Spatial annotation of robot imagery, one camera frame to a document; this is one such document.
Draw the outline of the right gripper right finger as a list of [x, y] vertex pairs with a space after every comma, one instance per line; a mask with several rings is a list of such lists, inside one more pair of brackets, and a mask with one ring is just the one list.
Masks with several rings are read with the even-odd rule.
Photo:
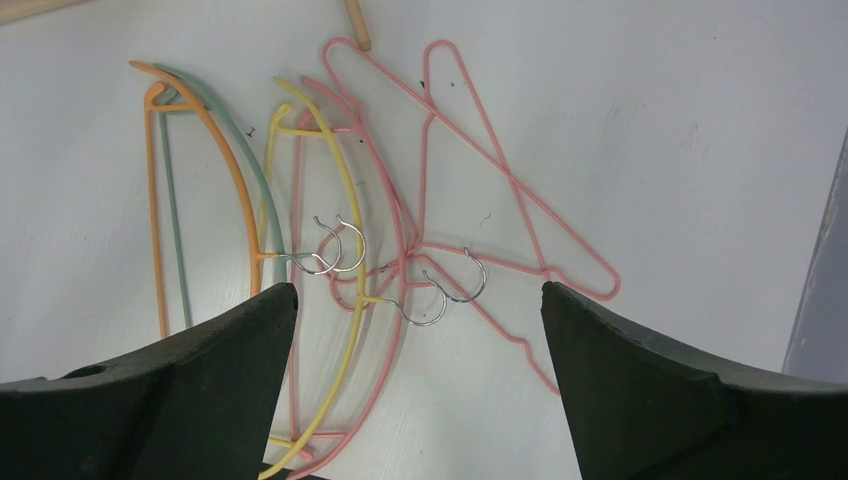
[[843, 479], [847, 388], [738, 363], [559, 282], [541, 317], [585, 479]]

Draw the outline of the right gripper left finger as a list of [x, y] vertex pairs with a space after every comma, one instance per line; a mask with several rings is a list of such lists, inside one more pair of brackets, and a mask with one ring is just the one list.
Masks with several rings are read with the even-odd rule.
[[290, 283], [133, 352], [1, 387], [5, 479], [255, 479], [299, 307]]

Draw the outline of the orange hanger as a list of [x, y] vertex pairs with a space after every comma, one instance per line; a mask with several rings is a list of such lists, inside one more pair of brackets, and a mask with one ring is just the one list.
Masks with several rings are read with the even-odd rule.
[[[178, 292], [180, 296], [178, 305], [182, 309], [183, 327], [189, 329], [194, 325], [195, 319], [191, 307], [191, 289], [188, 282], [191, 278], [207, 280], [213, 269], [212, 267], [202, 267], [199, 263], [202, 260], [211, 259], [216, 246], [223, 247], [224, 258], [221, 261], [213, 261], [213, 266], [228, 266], [237, 260], [242, 261], [243, 264], [234, 278], [236, 283], [235, 288], [245, 296], [252, 297], [250, 294], [249, 255], [244, 218], [239, 198], [232, 183], [228, 167], [215, 141], [196, 115], [191, 113], [169, 114], [166, 122], [170, 140], [176, 208], [181, 232], [192, 322], [192, 326], [187, 327], [184, 320], [180, 294], [160, 126], [159, 122], [155, 121], [153, 133], [156, 153], [157, 197], [161, 222], [162, 253], [169, 319], [169, 334], [166, 337], [160, 335], [150, 228], [144, 112], [145, 93], [157, 81], [157, 78], [147, 72], [134, 68], [131, 65], [133, 61], [148, 64], [154, 63], [141, 60], [132, 60], [129, 63], [131, 68], [147, 75], [150, 83], [141, 99], [135, 103], [137, 110], [142, 115], [141, 121], [137, 122], [136, 125], [142, 131], [133, 136], [128, 158], [135, 173], [139, 176], [139, 180], [135, 185], [135, 195], [137, 198], [145, 198], [147, 200], [143, 206], [144, 211], [134, 217], [136, 229], [131, 245], [134, 250], [131, 255], [132, 259], [135, 262], [147, 261], [150, 264], [149, 268], [141, 276], [144, 303], [141, 309], [143, 315], [139, 323], [143, 328], [146, 339], [157, 341], [168, 337], [174, 332], [169, 317], [170, 307], [168, 305], [168, 294], [171, 291]], [[271, 213], [267, 210], [266, 202], [261, 197], [260, 187], [254, 177], [253, 170], [242, 154], [234, 137], [231, 135], [231, 131], [225, 128], [223, 132], [233, 148], [248, 186], [257, 220], [260, 246], [264, 252], [271, 252], [274, 250], [275, 244], [271, 232]], [[261, 269], [261, 291], [265, 279], [270, 279], [274, 283], [286, 281], [287, 262], [289, 261], [281, 259], [266, 260], [263, 262]]]

